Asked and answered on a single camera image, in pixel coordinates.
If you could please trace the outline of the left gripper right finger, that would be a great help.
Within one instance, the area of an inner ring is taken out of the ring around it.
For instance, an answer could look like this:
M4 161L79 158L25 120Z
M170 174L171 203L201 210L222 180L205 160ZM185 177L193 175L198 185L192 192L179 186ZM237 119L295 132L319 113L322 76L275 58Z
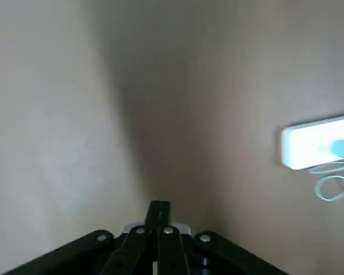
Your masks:
M171 203L157 206L158 274L286 274L213 231L183 234L170 222Z

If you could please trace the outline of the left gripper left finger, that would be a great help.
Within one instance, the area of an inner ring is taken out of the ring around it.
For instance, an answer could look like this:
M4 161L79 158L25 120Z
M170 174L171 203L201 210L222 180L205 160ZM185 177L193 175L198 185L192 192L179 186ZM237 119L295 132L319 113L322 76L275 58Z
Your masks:
M161 202L151 201L143 223L114 236L96 230L24 263L6 274L135 274L161 221Z

